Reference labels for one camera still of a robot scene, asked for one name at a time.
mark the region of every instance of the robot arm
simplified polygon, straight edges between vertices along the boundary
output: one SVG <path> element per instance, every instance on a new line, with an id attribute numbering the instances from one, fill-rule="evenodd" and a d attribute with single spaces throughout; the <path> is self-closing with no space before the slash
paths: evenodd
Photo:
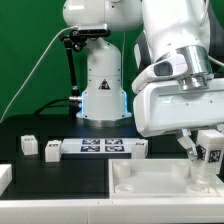
<path id="1" fill-rule="evenodd" d="M 144 137 L 176 133 L 189 158 L 195 159 L 190 131 L 224 121 L 224 81 L 213 79 L 208 58 L 212 21 L 206 17 L 201 24 L 203 0 L 143 0 L 142 4 L 148 64 L 132 84 L 138 94 L 137 129 Z M 141 51 L 137 44 L 138 65 L 145 55 Z"/>
<path id="2" fill-rule="evenodd" d="M 122 32 L 142 23 L 139 0 L 67 0 L 63 16 L 68 26 L 107 24 L 111 31 Z"/>

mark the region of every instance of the black table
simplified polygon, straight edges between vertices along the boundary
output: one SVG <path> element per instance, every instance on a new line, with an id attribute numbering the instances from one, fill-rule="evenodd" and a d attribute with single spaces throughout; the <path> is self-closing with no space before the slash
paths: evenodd
<path id="1" fill-rule="evenodd" d="M 38 155 L 23 155 L 20 143 L 23 135 L 36 136 Z M 66 154 L 59 163 L 46 163 L 47 142 L 64 138 L 142 137 L 134 121 L 121 127 L 96 128 L 78 124 L 67 115 L 10 117 L 0 125 L 0 163 L 12 164 L 13 181 L 1 200 L 108 198 L 108 159 L 130 158 L 130 154 Z M 147 140 L 148 158 L 187 158 L 174 135 Z"/>

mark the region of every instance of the green wall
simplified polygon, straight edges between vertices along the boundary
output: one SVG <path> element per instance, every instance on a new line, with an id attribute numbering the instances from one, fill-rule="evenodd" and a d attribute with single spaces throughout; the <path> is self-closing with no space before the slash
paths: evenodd
<path id="1" fill-rule="evenodd" d="M 62 18 L 64 0 L 7 0 L 0 7 L 0 116 L 22 85 L 50 40 L 66 25 Z M 224 25 L 223 0 L 213 0 L 218 18 Z M 129 110 L 134 94 L 131 82 L 136 76 L 133 44 L 141 28 L 126 33 L 124 88 L 129 93 Z M 119 49 L 123 34 L 113 33 L 107 38 Z M 85 54 L 75 55 L 78 83 L 86 85 Z M 46 102 L 70 95 L 70 80 L 63 45 L 58 40 L 38 68 L 28 85 L 19 95 L 7 116 L 30 114 Z M 65 110 L 54 110 L 64 113 Z"/>

